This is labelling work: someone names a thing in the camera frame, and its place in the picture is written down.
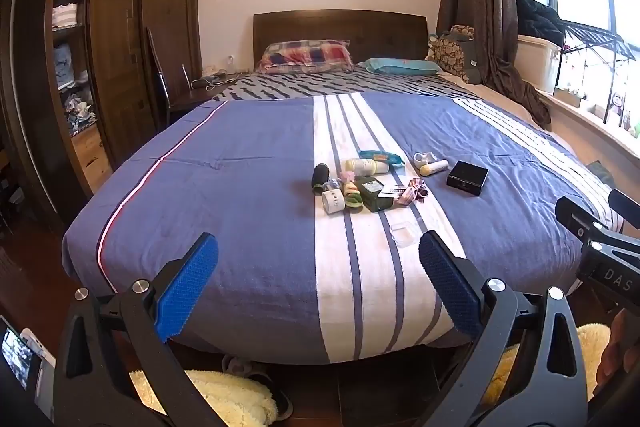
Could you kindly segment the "person right hand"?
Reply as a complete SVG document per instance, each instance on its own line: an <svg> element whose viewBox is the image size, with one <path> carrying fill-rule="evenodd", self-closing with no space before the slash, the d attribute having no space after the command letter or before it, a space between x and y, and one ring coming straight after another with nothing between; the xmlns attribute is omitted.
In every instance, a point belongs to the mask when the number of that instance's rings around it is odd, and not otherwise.
<svg viewBox="0 0 640 427"><path fill-rule="evenodd" d="M639 346L629 348L624 351L622 349L622 340L624 339L629 322L629 313L623 309L617 313L611 325L611 335L608 344L602 352L602 357L597 370L597 387L594 389L596 395L600 392L612 376L621 368L629 372L634 363L639 358Z"/></svg>

